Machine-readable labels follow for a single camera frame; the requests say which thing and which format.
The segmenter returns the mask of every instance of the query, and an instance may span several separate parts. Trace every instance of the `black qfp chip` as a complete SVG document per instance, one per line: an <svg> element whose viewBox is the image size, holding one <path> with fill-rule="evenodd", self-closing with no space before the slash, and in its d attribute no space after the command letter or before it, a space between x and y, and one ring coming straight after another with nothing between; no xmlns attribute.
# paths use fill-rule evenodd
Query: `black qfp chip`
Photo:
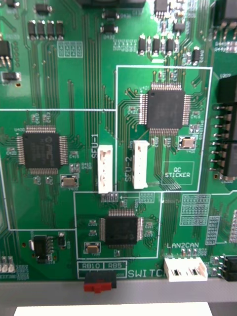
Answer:
<svg viewBox="0 0 237 316"><path fill-rule="evenodd" d="M57 133L24 133L22 137L26 168L60 168Z"/></svg>
<svg viewBox="0 0 237 316"><path fill-rule="evenodd" d="M184 96L182 90L150 90L147 128L180 129L183 126Z"/></svg>
<svg viewBox="0 0 237 316"><path fill-rule="evenodd" d="M137 243L137 217L107 217L105 225L105 244L135 245Z"/></svg>

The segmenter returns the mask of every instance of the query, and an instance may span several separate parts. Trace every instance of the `white connector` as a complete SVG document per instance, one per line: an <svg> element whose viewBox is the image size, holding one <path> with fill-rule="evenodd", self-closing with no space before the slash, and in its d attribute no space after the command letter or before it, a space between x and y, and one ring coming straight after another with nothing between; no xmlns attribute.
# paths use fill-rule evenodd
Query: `white connector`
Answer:
<svg viewBox="0 0 237 316"><path fill-rule="evenodd" d="M207 267L201 258L165 259L164 271L169 282L207 281Z"/></svg>
<svg viewBox="0 0 237 316"><path fill-rule="evenodd" d="M147 188L147 152L146 140L133 141L132 184L135 189Z"/></svg>
<svg viewBox="0 0 237 316"><path fill-rule="evenodd" d="M98 162L98 193L106 194L113 191L113 146L99 145Z"/></svg>

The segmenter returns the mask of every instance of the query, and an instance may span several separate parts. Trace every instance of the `black component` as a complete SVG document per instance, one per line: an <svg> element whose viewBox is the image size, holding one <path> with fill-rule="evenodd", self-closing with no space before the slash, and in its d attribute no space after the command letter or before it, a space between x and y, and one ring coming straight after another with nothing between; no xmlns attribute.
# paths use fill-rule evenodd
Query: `black component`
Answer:
<svg viewBox="0 0 237 316"><path fill-rule="evenodd" d="M47 262L47 236L35 236L33 238L34 250L38 263Z"/></svg>
<svg viewBox="0 0 237 316"><path fill-rule="evenodd" d="M18 73L2 73L1 75L3 81L18 81L20 79Z"/></svg>
<svg viewBox="0 0 237 316"><path fill-rule="evenodd" d="M66 245L66 239L64 233L59 233L58 235L58 245L59 247L65 247Z"/></svg>
<svg viewBox="0 0 237 316"><path fill-rule="evenodd" d="M114 34L118 33L118 27L114 24L104 24L100 27L100 33Z"/></svg>
<svg viewBox="0 0 237 316"><path fill-rule="evenodd" d="M82 7L143 8L146 0L77 0Z"/></svg>
<svg viewBox="0 0 237 316"><path fill-rule="evenodd" d="M182 33L185 30L185 23L176 22L173 24L173 31Z"/></svg>
<svg viewBox="0 0 237 316"><path fill-rule="evenodd" d="M218 103L237 103L237 75L219 80Z"/></svg>
<svg viewBox="0 0 237 316"><path fill-rule="evenodd" d="M152 43L152 54L158 55L160 49L160 39L157 36L153 37L153 43Z"/></svg>
<svg viewBox="0 0 237 316"><path fill-rule="evenodd" d="M237 281L237 271L236 272L225 272L224 278L228 282L236 282Z"/></svg>
<svg viewBox="0 0 237 316"><path fill-rule="evenodd" d="M45 39L44 23L42 21L38 21L37 23L37 33L40 40Z"/></svg>
<svg viewBox="0 0 237 316"><path fill-rule="evenodd" d="M105 11L102 13L102 18L107 20L117 20L120 15L116 11Z"/></svg>
<svg viewBox="0 0 237 316"><path fill-rule="evenodd" d="M6 0L6 5L9 8L14 8L15 7L15 0Z"/></svg>
<svg viewBox="0 0 237 316"><path fill-rule="evenodd" d="M138 54L144 56L146 52L146 37L141 35L138 42Z"/></svg>
<svg viewBox="0 0 237 316"><path fill-rule="evenodd" d="M38 3L35 5L35 11L40 15L48 15L52 11L52 7L47 4Z"/></svg>
<svg viewBox="0 0 237 316"><path fill-rule="evenodd" d="M221 173L225 177L235 178L237 177L237 143L226 143L224 150Z"/></svg>
<svg viewBox="0 0 237 316"><path fill-rule="evenodd" d="M10 57L10 43L7 40L0 40L0 57Z"/></svg>
<svg viewBox="0 0 237 316"><path fill-rule="evenodd" d="M226 132L228 141L237 142L237 106L233 106L231 114L227 115L229 121L226 122Z"/></svg>
<svg viewBox="0 0 237 316"><path fill-rule="evenodd" d="M165 51L166 53L170 53L174 50L174 40L173 39L167 39L165 44Z"/></svg>
<svg viewBox="0 0 237 316"><path fill-rule="evenodd" d="M47 23L47 35L49 40L54 39L54 23L52 21L48 21Z"/></svg>
<svg viewBox="0 0 237 316"><path fill-rule="evenodd" d="M224 278L228 282L237 281L237 256L228 256L224 262Z"/></svg>
<svg viewBox="0 0 237 316"><path fill-rule="evenodd" d="M155 0L154 3L154 14L155 16L162 16L168 7L168 0Z"/></svg>
<svg viewBox="0 0 237 316"><path fill-rule="evenodd" d="M36 38L36 24L33 21L28 22L28 34L31 40Z"/></svg>
<svg viewBox="0 0 237 316"><path fill-rule="evenodd" d="M200 61L200 48L195 46L192 53L192 63L193 65L197 65Z"/></svg>
<svg viewBox="0 0 237 316"><path fill-rule="evenodd" d="M237 22L237 1L216 1L214 24L216 26L226 27L233 22Z"/></svg>
<svg viewBox="0 0 237 316"><path fill-rule="evenodd" d="M184 96L182 90L150 90L147 128L180 129L183 126Z"/></svg>
<svg viewBox="0 0 237 316"><path fill-rule="evenodd" d="M24 133L22 137L26 168L60 168L57 133Z"/></svg>
<svg viewBox="0 0 237 316"><path fill-rule="evenodd" d="M64 39L64 26L63 26L63 21L57 21L56 24L56 35L59 40Z"/></svg>
<svg viewBox="0 0 237 316"><path fill-rule="evenodd" d="M105 219L106 245L135 245L137 243L136 216L111 216Z"/></svg>

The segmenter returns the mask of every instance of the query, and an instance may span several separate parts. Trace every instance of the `transistor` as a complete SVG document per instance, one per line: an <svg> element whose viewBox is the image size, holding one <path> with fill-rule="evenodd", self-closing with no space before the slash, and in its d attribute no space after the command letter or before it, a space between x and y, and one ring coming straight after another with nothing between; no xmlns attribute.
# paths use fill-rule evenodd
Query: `transistor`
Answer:
<svg viewBox="0 0 237 316"><path fill-rule="evenodd" d="M63 21L57 21L57 24L56 24L56 35L57 35L58 40L63 40L64 39Z"/></svg>
<svg viewBox="0 0 237 316"><path fill-rule="evenodd" d="M103 19L107 20L120 19L120 15L116 11L104 11L101 16Z"/></svg>
<svg viewBox="0 0 237 316"><path fill-rule="evenodd" d="M155 0L154 14L160 18L167 12L168 0Z"/></svg>
<svg viewBox="0 0 237 316"><path fill-rule="evenodd" d="M35 20L31 20L28 22L28 34L29 34L30 40L36 39L36 22L35 22Z"/></svg>
<svg viewBox="0 0 237 316"><path fill-rule="evenodd" d="M48 15L50 12L52 12L52 7L50 5L44 3L36 3L35 13L40 15Z"/></svg>
<svg viewBox="0 0 237 316"><path fill-rule="evenodd" d="M200 48L195 46L192 53L192 63L194 66L197 66L200 61Z"/></svg>
<svg viewBox="0 0 237 316"><path fill-rule="evenodd" d="M38 34L38 37L40 40L45 39L44 25L45 25L44 21L38 21L38 23L37 23L37 34Z"/></svg>
<svg viewBox="0 0 237 316"><path fill-rule="evenodd" d="M118 32L119 32L119 28L115 26L114 24L103 24L100 27L100 33L103 33L103 34L114 34Z"/></svg>
<svg viewBox="0 0 237 316"><path fill-rule="evenodd" d="M7 40L0 40L0 66L11 67L10 43Z"/></svg>
<svg viewBox="0 0 237 316"><path fill-rule="evenodd" d="M146 52L146 37L145 35L140 35L138 42L138 54L144 56Z"/></svg>
<svg viewBox="0 0 237 316"><path fill-rule="evenodd" d="M153 43L152 43L152 54L159 55L159 49L160 49L160 39L158 35L155 35L153 37Z"/></svg>
<svg viewBox="0 0 237 316"><path fill-rule="evenodd" d="M47 35L49 40L54 40L55 33L54 33L54 22L48 21L47 23Z"/></svg>

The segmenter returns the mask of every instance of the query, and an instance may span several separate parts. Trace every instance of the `microcontroller chip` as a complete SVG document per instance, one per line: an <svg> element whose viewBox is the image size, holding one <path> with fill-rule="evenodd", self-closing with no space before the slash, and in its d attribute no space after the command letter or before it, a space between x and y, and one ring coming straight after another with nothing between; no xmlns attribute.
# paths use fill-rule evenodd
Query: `microcontroller chip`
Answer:
<svg viewBox="0 0 237 316"><path fill-rule="evenodd" d="M182 90L150 90L147 128L180 129L183 125L184 98Z"/></svg>
<svg viewBox="0 0 237 316"><path fill-rule="evenodd" d="M134 210L110 210L109 216L101 218L100 240L111 247L135 245L143 239L143 222Z"/></svg>
<svg viewBox="0 0 237 316"><path fill-rule="evenodd" d="M17 137L19 164L31 174L57 174L61 165L68 164L68 144L65 136L56 133L55 126L28 125Z"/></svg>
<svg viewBox="0 0 237 316"><path fill-rule="evenodd" d="M22 137L26 168L60 168L57 133L24 133Z"/></svg>
<svg viewBox="0 0 237 316"><path fill-rule="evenodd" d="M105 243L107 245L135 245L137 243L137 217L107 217Z"/></svg>

